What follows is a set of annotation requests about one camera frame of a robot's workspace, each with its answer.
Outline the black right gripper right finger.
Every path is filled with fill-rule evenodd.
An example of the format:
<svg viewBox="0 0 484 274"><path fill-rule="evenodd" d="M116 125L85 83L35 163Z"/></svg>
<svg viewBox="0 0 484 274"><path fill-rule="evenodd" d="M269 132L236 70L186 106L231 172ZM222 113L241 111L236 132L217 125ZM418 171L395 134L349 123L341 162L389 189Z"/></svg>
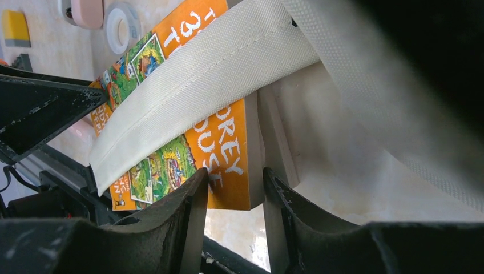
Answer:
<svg viewBox="0 0 484 274"><path fill-rule="evenodd" d="M272 273L482 273L483 224L370 222L318 207L263 170Z"/></svg>

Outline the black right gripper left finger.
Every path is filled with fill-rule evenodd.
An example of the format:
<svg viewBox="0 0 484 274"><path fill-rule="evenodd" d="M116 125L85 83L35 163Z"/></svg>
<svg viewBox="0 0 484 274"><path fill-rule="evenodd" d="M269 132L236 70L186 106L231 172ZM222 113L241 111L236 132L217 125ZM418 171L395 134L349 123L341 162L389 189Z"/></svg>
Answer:
<svg viewBox="0 0 484 274"><path fill-rule="evenodd" d="M208 171L115 224L82 219L1 221L2 273L199 273Z"/></svg>

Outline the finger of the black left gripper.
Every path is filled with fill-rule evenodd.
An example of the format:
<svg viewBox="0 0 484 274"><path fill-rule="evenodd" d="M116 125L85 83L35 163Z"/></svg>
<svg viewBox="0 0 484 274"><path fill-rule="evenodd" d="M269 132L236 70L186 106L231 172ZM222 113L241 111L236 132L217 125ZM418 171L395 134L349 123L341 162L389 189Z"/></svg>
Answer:
<svg viewBox="0 0 484 274"><path fill-rule="evenodd" d="M19 162L107 100L89 81L2 65L1 162Z"/></svg>

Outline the orange green storey treehouse book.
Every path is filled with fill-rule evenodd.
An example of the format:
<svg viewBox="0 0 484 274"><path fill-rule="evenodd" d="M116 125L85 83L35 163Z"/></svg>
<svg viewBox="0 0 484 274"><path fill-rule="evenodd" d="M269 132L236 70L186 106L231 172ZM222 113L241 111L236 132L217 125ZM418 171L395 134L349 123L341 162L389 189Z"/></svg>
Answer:
<svg viewBox="0 0 484 274"><path fill-rule="evenodd" d="M160 90L147 92L148 80L169 80L172 54L228 10L226 1L184 1L94 82L108 102L91 113L96 136L121 105L135 95L154 102ZM135 211L180 187L199 168L210 184L209 208L249 210L255 172L250 159L260 159L257 100L241 99L201 121L164 146L150 148L136 165L109 186L114 211Z"/></svg>

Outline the cream canvas backpack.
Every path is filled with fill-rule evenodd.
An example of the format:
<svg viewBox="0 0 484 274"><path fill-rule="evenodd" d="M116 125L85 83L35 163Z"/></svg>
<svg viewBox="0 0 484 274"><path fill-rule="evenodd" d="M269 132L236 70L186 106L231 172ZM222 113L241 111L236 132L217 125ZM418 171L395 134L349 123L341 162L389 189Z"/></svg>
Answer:
<svg viewBox="0 0 484 274"><path fill-rule="evenodd" d="M270 168L357 225L483 224L482 1L240 1L172 56L98 137L98 194L255 95L264 201Z"/></svg>

